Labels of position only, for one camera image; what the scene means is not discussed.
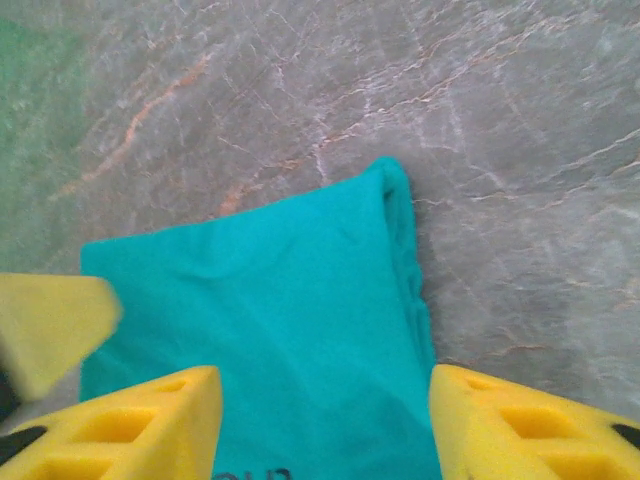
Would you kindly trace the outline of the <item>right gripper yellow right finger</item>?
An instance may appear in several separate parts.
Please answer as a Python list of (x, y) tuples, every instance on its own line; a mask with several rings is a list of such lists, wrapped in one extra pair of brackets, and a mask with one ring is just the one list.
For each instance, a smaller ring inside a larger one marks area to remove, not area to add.
[(459, 366), (434, 367), (429, 413), (445, 479), (636, 479), (639, 425)]

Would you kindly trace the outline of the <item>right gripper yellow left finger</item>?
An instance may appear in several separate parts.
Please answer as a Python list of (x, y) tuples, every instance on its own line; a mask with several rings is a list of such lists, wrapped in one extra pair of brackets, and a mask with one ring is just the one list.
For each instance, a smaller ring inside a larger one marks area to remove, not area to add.
[(209, 479), (220, 374), (199, 366), (32, 419), (1, 438), (4, 479)]

